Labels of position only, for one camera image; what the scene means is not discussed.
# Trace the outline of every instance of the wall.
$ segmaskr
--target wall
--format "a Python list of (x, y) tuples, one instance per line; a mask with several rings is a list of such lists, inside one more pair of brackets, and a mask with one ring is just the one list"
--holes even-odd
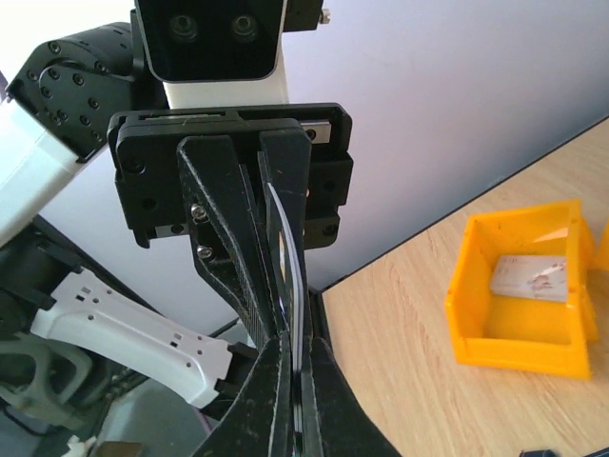
[[(40, 41), (127, 20), (129, 5), (10, 2), (5, 11), (35, 26), (5, 22), (0, 68), (11, 78)], [(317, 288), (608, 114), (605, 2), (326, 5), (331, 25), (287, 35), (284, 46), (292, 102), (340, 102), (355, 121), (356, 165), (339, 241), (307, 256)], [(64, 17), (50, 21), (51, 11)], [(22, 25), (28, 34), (17, 41), (15, 27)], [(163, 240), (151, 250), (136, 247), (112, 175), (103, 154), (44, 216), (168, 317), (198, 331), (229, 320), (232, 311), (194, 273), (186, 239)]]

